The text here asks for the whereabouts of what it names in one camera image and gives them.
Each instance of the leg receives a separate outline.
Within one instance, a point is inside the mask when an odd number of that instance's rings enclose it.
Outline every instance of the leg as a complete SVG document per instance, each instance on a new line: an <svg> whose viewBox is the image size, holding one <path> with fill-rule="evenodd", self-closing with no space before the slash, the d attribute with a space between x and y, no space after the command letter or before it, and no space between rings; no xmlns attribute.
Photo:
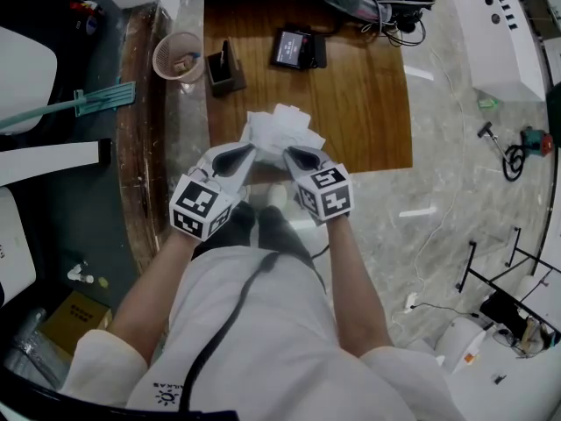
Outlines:
<svg viewBox="0 0 561 421"><path fill-rule="evenodd" d="M308 250L277 207L269 206L259 214L259 248L293 255L315 270Z"/></svg>
<svg viewBox="0 0 561 421"><path fill-rule="evenodd" d="M249 246L249 236L255 225L255 211L245 201L234 208L230 220L206 242L199 245L193 253L193 259L214 248L226 246Z"/></svg>

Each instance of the shoe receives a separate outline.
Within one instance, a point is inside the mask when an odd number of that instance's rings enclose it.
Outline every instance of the shoe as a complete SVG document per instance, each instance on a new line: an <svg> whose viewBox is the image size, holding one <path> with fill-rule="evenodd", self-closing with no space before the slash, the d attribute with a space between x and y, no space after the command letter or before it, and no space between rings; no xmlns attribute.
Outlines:
<svg viewBox="0 0 561 421"><path fill-rule="evenodd" d="M266 205L274 206L280 211L287 205L288 193L282 184L273 184L266 196Z"/></svg>

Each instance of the person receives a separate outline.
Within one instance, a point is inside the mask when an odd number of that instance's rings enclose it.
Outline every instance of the person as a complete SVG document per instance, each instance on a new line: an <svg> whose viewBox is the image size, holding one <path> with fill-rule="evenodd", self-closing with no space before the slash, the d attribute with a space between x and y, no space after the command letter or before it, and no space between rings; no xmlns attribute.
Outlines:
<svg viewBox="0 0 561 421"><path fill-rule="evenodd" d="M259 248L250 247L255 214L247 203L205 243L173 232L108 331L79 341L61 392L177 411L195 357L274 251L272 269L254 279L235 323L199 369L191 410L234 410L240 420L463 420L437 361L393 346L348 217L327 221L333 316L313 260L282 216L286 190L273 185L268 198Z"/></svg>

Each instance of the wooden desk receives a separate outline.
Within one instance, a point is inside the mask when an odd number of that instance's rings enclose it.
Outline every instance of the wooden desk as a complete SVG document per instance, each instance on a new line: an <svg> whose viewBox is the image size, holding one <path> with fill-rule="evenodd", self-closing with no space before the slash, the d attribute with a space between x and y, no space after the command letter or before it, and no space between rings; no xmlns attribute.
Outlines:
<svg viewBox="0 0 561 421"><path fill-rule="evenodd" d="M327 39L328 66L307 71L269 65L273 37L286 23L328 32L333 12L304 0L207 0L204 51L217 53L232 38L247 88L214 98L207 93L212 146L238 141L248 111L272 112L277 103L311 114L323 150L352 172L410 168L411 125L399 48L386 38L367 42L344 26Z"/></svg>

